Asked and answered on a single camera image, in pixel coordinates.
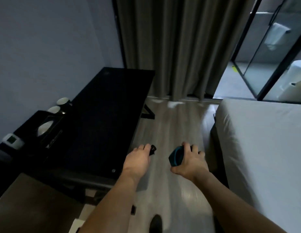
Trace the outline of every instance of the black shoe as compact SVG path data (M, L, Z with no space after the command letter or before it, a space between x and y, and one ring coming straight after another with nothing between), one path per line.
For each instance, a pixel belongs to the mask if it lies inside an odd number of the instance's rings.
M162 233L162 219L161 216L156 214L150 222L149 233Z

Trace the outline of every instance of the bed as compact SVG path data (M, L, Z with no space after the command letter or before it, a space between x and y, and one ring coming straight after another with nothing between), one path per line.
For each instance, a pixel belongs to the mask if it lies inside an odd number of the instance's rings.
M230 190L301 232L301 105L224 99L215 125Z

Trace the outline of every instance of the hand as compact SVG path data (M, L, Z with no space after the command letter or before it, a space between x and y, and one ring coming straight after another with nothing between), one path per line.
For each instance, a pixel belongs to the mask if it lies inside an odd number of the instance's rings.
M198 152L198 146L193 145L192 151L190 144L183 142L184 157L182 164L176 167L171 167L171 172L181 175L182 177L194 181L197 172L209 173L207 162L204 159L205 153Z
M149 156L150 150L150 144L147 144L145 147L140 145L139 148L134 148L126 157L122 174L129 174L139 181L148 170L151 160Z

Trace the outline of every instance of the towel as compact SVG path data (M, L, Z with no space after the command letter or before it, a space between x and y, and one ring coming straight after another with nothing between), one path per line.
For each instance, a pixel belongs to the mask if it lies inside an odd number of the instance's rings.
M286 42L287 34L290 31L291 29L284 25L273 23L265 39L265 44L270 50L275 50L277 46Z

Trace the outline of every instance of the gray curtain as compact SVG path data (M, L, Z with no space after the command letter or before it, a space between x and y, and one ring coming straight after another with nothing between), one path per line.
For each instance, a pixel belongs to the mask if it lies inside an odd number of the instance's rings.
M150 94L214 94L255 0L117 0L128 68L155 70Z

